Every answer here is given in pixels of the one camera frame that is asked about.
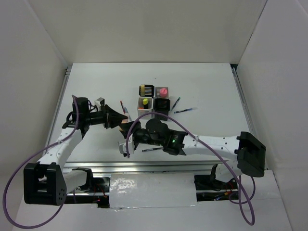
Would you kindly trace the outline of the blue pen refill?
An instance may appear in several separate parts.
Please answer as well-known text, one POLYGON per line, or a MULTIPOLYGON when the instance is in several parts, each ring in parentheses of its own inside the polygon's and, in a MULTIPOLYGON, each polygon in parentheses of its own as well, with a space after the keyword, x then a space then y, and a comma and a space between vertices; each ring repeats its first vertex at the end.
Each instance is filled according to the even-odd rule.
POLYGON ((129 112, 128 112, 126 107, 124 107, 124 111, 125 111, 125 115, 128 117, 128 121, 132 122, 131 116, 130 116, 130 114, 129 114, 129 112))
POLYGON ((188 111, 193 111, 196 110, 197 107, 192 107, 192 108, 187 108, 187 109, 182 109, 182 110, 178 110, 178 111, 174 111, 174 114, 178 114, 178 113, 183 113, 183 112, 188 112, 188 111))

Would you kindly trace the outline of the green pen refill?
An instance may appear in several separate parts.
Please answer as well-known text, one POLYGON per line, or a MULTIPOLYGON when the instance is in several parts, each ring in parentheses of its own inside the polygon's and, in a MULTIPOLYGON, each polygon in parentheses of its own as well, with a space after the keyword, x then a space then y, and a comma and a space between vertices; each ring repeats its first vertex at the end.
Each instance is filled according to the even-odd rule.
POLYGON ((180 99, 181 99, 181 97, 178 97, 178 98, 176 99, 176 101, 174 102, 174 104, 173 104, 172 107, 171 107, 171 111, 173 111, 173 109, 176 107, 176 105, 178 104, 178 102, 180 101, 180 99))

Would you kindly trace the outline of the red pen refill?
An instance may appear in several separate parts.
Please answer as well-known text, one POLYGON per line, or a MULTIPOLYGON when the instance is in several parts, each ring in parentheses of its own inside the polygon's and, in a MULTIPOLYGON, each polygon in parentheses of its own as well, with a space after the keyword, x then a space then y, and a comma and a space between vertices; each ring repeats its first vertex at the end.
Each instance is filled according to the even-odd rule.
POLYGON ((124 105, 123 105, 123 102, 122 102, 122 101, 120 101, 120 104, 121 104, 121 107, 122 107, 123 113, 125 113, 125 112, 126 112, 126 110, 125 110, 125 107, 124 107, 124 105))

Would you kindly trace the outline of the aluminium front rail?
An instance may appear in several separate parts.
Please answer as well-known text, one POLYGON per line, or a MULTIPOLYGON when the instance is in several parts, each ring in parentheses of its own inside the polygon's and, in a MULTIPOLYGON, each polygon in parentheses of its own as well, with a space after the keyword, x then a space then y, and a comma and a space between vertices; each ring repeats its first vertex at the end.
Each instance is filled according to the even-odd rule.
POLYGON ((155 172, 209 172, 220 161, 154 161, 154 162, 68 162, 63 172, 75 168, 89 168, 95 174, 155 173, 155 172))

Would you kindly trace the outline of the blue pen refill right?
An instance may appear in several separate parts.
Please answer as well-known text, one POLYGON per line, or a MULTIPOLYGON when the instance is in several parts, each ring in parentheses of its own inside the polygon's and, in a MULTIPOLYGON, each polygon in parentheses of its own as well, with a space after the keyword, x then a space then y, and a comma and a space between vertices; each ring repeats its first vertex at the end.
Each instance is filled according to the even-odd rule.
POLYGON ((183 113, 183 112, 188 112, 188 111, 193 111, 196 110, 197 107, 192 107, 192 108, 187 108, 187 109, 182 109, 182 110, 178 110, 178 111, 174 111, 174 114, 178 114, 178 113, 183 113))

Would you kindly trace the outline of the grey back-right container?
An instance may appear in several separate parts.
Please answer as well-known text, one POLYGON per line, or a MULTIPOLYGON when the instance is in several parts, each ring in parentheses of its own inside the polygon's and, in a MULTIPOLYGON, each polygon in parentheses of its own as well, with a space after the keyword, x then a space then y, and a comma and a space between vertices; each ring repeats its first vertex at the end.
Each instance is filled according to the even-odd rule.
POLYGON ((160 90, 161 88, 163 88, 163 87, 156 87, 156 88, 155 88, 155 97, 156 97, 156 98, 160 98, 160 96, 159 96, 159 90, 160 90))

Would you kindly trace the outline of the pale orange highlighter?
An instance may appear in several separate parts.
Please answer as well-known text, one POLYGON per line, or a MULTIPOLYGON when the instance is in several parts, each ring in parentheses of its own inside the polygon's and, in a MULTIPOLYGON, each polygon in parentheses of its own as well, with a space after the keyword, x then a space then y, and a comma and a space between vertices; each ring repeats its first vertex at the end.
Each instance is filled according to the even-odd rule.
POLYGON ((121 124, 119 125, 119 130, 120 131, 127 131, 129 130, 129 125, 128 125, 128 120, 122 120, 121 124))

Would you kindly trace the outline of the black front-right container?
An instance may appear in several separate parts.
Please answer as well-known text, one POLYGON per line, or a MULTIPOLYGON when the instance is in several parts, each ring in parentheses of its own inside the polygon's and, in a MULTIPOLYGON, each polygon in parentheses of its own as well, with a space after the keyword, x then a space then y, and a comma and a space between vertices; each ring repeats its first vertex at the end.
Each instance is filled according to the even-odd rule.
POLYGON ((154 111, 168 115, 170 111, 170 99, 169 98, 155 98, 154 100, 154 111))

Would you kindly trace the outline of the pale yellow highlighter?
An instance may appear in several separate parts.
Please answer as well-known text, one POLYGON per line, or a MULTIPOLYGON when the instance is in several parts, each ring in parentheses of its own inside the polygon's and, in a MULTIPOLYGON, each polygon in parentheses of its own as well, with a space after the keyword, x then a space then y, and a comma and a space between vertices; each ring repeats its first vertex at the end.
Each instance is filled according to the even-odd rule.
POLYGON ((140 93, 141 93, 141 96, 145 95, 145 85, 140 85, 140 93))

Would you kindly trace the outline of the yellow black highlighter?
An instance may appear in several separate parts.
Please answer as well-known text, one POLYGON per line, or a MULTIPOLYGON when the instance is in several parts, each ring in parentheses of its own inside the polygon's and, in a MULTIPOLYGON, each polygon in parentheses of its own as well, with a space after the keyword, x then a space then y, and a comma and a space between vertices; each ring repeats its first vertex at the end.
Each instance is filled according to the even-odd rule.
POLYGON ((144 109, 148 109, 148 103, 149 103, 148 98, 144 98, 142 101, 142 105, 144 109))

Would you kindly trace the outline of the blue pen refill left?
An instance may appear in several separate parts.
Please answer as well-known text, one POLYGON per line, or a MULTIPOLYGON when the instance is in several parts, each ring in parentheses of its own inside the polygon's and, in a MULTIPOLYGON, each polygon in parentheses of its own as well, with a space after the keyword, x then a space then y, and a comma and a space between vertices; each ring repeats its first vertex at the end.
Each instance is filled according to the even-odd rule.
POLYGON ((128 117, 128 121, 132 122, 131 116, 130 116, 130 114, 129 114, 129 112, 128 112, 126 107, 124 107, 124 111, 125 111, 125 115, 128 117))

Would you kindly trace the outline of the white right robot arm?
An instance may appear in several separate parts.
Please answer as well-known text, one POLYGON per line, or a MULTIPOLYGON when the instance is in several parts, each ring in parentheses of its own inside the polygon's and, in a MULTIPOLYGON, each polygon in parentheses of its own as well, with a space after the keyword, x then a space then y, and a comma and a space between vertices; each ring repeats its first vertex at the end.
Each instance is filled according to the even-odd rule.
POLYGON ((140 122, 123 123, 120 132, 125 142, 119 145, 123 156, 133 154, 139 144, 159 146, 170 155, 208 155, 224 159, 212 167, 210 183, 222 188, 234 177, 261 178, 265 174, 266 147, 254 135, 242 131, 239 136, 209 137, 169 129, 158 119, 150 119, 145 128, 140 122))

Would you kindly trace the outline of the black pen refill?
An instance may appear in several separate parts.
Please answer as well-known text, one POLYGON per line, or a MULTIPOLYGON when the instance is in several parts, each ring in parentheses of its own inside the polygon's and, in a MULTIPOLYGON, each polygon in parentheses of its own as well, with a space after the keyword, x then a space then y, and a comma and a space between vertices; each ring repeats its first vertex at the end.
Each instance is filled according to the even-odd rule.
POLYGON ((151 152, 151 151, 157 151, 157 150, 162 150, 163 147, 157 147, 157 148, 149 148, 149 149, 144 149, 142 152, 151 152))

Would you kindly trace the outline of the white front-left container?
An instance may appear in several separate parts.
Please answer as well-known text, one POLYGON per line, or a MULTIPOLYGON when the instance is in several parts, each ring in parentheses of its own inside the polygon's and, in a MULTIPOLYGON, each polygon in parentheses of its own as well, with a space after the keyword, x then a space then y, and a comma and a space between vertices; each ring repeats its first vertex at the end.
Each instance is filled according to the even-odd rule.
POLYGON ((138 104, 137 104, 137 112, 138 112, 138 116, 144 115, 146 113, 152 112, 154 108, 154 99, 151 97, 139 97, 138 98, 138 104), (148 98, 148 109, 144 109, 144 110, 138 110, 138 107, 143 107, 142 105, 142 101, 144 98, 148 98))

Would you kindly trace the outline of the black back-left container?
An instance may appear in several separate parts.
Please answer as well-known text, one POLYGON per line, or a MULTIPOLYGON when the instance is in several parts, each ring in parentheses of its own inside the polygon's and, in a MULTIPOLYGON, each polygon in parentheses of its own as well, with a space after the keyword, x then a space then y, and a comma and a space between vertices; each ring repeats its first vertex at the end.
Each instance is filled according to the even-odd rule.
POLYGON ((143 97, 153 97, 154 96, 154 90, 155 90, 155 87, 154 85, 145 85, 145 95, 143 97))

